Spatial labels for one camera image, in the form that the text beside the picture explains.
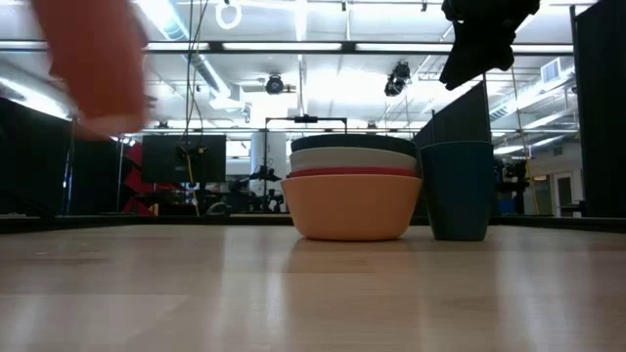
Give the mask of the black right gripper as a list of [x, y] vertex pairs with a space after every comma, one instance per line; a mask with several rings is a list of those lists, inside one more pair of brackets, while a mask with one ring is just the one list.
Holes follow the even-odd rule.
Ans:
[[[441, 10], [447, 20], [455, 21], [455, 41], [439, 81], [453, 91], [484, 71], [508, 70], [514, 63], [514, 23], [507, 21], [535, 15], [540, 4], [540, 0], [444, 0]], [[478, 21], [483, 20], [495, 22], [482, 26]]]

